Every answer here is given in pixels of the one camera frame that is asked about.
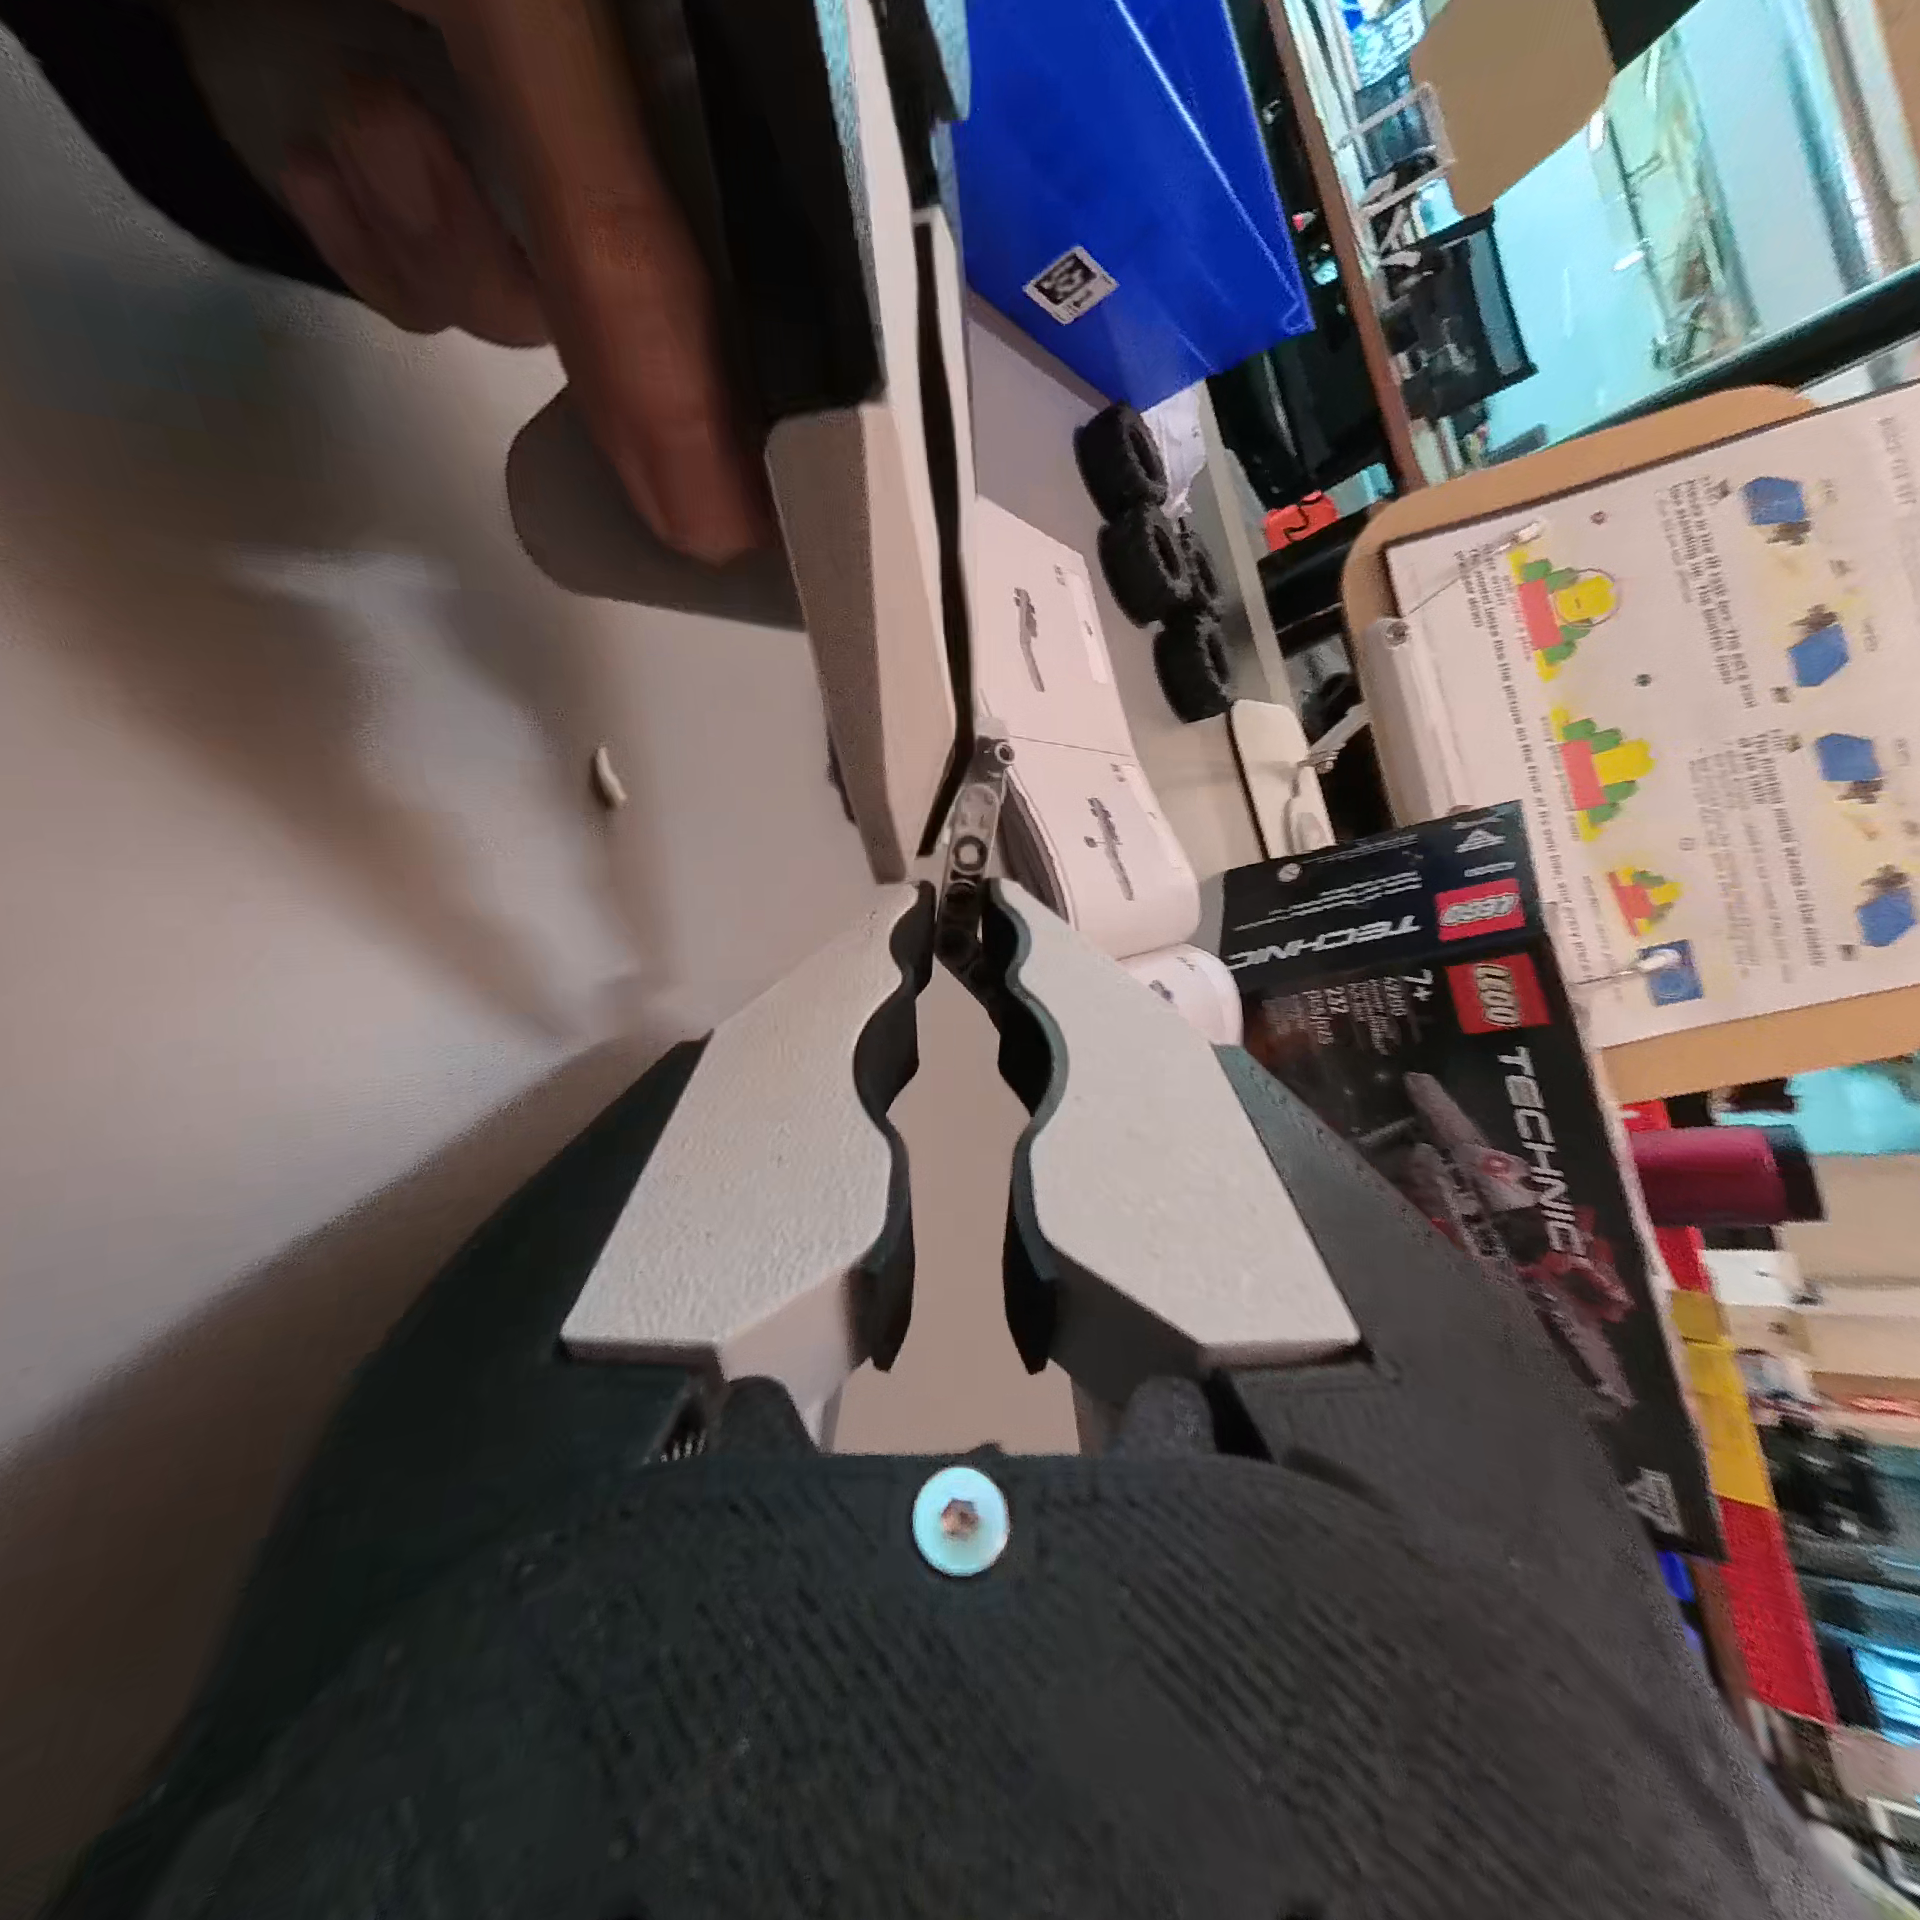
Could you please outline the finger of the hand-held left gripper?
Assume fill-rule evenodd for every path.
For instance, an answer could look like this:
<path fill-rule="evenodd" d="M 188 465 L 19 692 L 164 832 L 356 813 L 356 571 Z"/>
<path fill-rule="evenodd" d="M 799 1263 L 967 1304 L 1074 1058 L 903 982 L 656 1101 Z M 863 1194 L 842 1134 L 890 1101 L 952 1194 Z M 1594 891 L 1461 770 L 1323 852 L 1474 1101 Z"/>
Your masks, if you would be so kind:
<path fill-rule="evenodd" d="M 967 776 L 977 746 L 977 689 L 974 689 L 974 508 L 977 508 L 977 449 L 974 449 L 974 375 L 967 360 L 967 289 L 953 224 L 944 210 L 934 215 L 934 347 L 944 379 L 949 465 L 942 480 L 942 535 L 944 535 L 944 622 L 949 666 L 953 677 L 958 743 L 952 782 Z"/>
<path fill-rule="evenodd" d="M 875 882 L 903 882 L 944 779 L 944 583 L 918 224 L 875 238 L 881 387 L 778 420 L 767 476 L 854 822 Z"/>

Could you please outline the grey desk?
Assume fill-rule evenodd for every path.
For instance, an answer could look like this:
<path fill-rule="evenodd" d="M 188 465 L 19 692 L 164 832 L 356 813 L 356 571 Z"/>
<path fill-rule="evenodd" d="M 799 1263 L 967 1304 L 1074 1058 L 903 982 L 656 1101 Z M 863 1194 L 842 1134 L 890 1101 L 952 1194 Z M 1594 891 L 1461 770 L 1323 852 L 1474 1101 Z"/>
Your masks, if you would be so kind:
<path fill-rule="evenodd" d="M 350 1371 L 650 1120 L 559 715 L 374 348 L 168 275 L 3 30 L 3 1917 L 143 1917 L 188 1695 Z"/>

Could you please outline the person's left hand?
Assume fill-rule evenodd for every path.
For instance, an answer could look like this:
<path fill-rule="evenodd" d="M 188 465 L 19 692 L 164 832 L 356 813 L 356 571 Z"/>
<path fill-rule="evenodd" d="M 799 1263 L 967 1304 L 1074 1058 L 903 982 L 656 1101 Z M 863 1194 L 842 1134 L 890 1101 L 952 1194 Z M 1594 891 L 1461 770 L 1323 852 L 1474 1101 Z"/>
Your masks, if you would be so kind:
<path fill-rule="evenodd" d="M 164 3 L 217 129 L 374 312 L 551 347 L 637 517 L 772 543 L 710 271 L 607 3 Z"/>

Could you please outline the printed paper sheet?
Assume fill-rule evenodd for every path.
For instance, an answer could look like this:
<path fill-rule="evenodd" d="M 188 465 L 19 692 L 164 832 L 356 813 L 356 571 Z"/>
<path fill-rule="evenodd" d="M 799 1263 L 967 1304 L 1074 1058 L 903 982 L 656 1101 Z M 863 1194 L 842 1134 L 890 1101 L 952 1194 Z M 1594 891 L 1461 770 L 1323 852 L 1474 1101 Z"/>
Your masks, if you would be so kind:
<path fill-rule="evenodd" d="M 1917 382 L 1382 538 L 1406 813 L 1517 803 L 1602 1048 L 1917 989 Z"/>

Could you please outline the open instruction booklet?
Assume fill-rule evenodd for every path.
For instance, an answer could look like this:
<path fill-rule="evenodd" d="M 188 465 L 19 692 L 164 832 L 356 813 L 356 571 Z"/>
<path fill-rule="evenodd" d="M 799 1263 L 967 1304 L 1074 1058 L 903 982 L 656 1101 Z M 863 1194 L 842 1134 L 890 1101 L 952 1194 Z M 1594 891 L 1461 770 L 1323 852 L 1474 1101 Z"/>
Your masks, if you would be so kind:
<path fill-rule="evenodd" d="M 1196 943 L 1199 875 L 1138 754 L 1088 561 L 981 500 L 969 609 L 977 705 L 1015 751 L 1007 875 L 1201 1038 L 1241 1046 L 1241 996 Z"/>

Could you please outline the black toy set box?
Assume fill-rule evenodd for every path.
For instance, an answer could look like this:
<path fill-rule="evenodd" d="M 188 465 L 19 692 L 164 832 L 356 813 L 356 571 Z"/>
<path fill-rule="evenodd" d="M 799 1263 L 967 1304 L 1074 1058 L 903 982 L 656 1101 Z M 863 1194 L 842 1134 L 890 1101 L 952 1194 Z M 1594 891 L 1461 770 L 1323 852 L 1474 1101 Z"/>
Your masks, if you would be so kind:
<path fill-rule="evenodd" d="M 1246 1048 L 1537 1317 L 1646 1528 L 1726 1558 L 1622 1130 L 1497 803 L 1211 882 Z"/>

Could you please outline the grey angled toy brick beam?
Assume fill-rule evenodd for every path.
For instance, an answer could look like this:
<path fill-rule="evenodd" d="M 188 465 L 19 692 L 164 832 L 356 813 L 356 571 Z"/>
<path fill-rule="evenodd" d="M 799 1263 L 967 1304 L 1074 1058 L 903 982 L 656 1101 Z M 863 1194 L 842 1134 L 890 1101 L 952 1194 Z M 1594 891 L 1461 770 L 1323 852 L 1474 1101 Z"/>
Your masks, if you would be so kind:
<path fill-rule="evenodd" d="M 1015 768 L 1015 743 L 1003 734 L 981 734 L 958 787 L 949 829 L 942 896 L 934 915 L 934 955 L 981 991 L 981 955 L 988 923 L 988 887 L 993 877 L 999 816 Z"/>

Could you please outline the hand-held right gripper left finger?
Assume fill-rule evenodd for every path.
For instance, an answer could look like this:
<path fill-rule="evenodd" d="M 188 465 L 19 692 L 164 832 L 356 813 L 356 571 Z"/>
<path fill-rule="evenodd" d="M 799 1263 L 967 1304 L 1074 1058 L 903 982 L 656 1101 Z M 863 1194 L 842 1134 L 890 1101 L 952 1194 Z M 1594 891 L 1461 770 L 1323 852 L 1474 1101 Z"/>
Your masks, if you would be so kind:
<path fill-rule="evenodd" d="M 920 1063 L 934 887 L 854 926 L 725 1018 L 563 1321 L 582 1361 L 778 1380 L 827 1442 L 848 1376 L 913 1318 L 913 1182 L 891 1107 Z"/>

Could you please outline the wooden display board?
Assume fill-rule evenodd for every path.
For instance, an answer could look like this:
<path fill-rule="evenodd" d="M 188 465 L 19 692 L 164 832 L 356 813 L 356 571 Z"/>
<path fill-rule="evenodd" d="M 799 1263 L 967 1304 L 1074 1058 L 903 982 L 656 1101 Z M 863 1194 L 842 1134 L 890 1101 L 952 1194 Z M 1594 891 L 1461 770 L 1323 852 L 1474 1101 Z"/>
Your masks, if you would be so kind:
<path fill-rule="evenodd" d="M 1536 523 L 1576 485 L 1615 482 L 1656 460 L 1681 460 L 1805 415 L 1820 415 L 1811 396 L 1783 385 L 1739 385 L 1653 409 L 1646 416 L 1500 465 L 1474 465 L 1377 506 L 1344 563 L 1339 609 L 1394 822 L 1468 813 L 1478 799 L 1468 794 L 1471 768 L 1447 732 L 1449 713 L 1437 670 L 1429 666 L 1429 650 L 1400 633 L 1412 617 L 1394 609 L 1389 544 L 1497 517 Z M 1596 1009 L 1589 1013 L 1589 1029 L 1608 1054 L 1619 1098 L 1650 1101 L 1915 1052 L 1917 985 L 1897 982 L 1765 1016 L 1710 1016 L 1703 1029 L 1677 1038 L 1604 1042 L 1596 1038 Z"/>

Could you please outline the blue tagged storage bin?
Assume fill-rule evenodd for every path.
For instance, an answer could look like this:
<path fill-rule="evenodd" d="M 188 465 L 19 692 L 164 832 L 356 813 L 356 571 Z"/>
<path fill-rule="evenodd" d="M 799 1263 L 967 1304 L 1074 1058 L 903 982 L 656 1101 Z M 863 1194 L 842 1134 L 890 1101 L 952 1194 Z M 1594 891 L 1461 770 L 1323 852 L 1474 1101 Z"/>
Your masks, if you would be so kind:
<path fill-rule="evenodd" d="M 1152 409 L 1312 329 L 1228 3 L 969 3 L 977 298 Z"/>

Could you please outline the maroon cup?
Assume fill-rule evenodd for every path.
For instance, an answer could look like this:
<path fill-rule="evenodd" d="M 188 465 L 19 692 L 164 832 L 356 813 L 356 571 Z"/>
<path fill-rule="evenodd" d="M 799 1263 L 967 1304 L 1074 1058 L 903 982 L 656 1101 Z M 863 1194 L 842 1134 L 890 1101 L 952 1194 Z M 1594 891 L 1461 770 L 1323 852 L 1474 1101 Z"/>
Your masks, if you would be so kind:
<path fill-rule="evenodd" d="M 1781 1227 L 1830 1214 L 1790 1124 L 1638 1130 L 1631 1153 L 1653 1227 Z"/>

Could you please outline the white stand base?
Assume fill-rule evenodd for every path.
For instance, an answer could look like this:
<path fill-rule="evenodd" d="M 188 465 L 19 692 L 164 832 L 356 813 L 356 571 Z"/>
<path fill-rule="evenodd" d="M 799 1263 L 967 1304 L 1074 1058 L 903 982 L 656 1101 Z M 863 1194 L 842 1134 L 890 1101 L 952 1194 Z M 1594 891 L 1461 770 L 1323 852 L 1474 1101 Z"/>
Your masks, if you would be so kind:
<path fill-rule="evenodd" d="M 1263 858 L 1323 852 L 1337 842 L 1310 738 L 1285 701 L 1235 699 L 1228 741 Z"/>

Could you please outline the person's left forearm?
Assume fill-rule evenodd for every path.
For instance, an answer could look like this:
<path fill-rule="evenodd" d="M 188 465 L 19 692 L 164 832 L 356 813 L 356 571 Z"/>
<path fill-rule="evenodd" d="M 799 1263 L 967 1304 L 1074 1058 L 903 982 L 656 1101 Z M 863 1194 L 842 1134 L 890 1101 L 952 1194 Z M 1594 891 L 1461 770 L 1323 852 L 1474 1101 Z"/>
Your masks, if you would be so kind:
<path fill-rule="evenodd" d="M 218 129 L 156 3 L 3 3 L 3 30 L 130 193 L 218 259 L 350 298 Z"/>

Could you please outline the yellow and red box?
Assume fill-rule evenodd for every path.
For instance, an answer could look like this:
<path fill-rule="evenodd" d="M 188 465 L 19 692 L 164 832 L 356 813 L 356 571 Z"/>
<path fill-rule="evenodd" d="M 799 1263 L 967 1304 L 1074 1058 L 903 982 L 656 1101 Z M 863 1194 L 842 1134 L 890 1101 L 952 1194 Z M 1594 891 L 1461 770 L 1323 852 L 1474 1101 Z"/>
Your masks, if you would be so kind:
<path fill-rule="evenodd" d="M 1628 1135 L 1638 1130 L 1690 1130 L 1668 1120 L 1664 1101 L 1622 1107 Z M 1773 1707 L 1832 1727 L 1837 1698 L 1820 1657 L 1812 1618 L 1790 1560 L 1790 1536 L 1773 1497 L 1767 1458 L 1729 1313 L 1705 1259 L 1707 1227 L 1653 1227 L 1671 1297 L 1693 1413 L 1707 1453 L 1707 1480 L 1722 1514 L 1722 1558 L 1705 1607 L 1707 1642 L 1734 1657 L 1734 1689 Z"/>

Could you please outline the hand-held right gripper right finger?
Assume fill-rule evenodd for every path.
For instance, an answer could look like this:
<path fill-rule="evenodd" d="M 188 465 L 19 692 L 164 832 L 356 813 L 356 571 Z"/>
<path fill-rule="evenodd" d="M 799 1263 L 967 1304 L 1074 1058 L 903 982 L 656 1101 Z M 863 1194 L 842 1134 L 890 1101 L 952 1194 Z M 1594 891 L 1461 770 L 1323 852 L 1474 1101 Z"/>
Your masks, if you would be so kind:
<path fill-rule="evenodd" d="M 981 907 L 981 996 L 1026 1125 L 1003 1300 L 1082 1442 L 1141 1385 L 1345 1361 L 1350 1304 L 1217 1048 L 1015 882 Z"/>

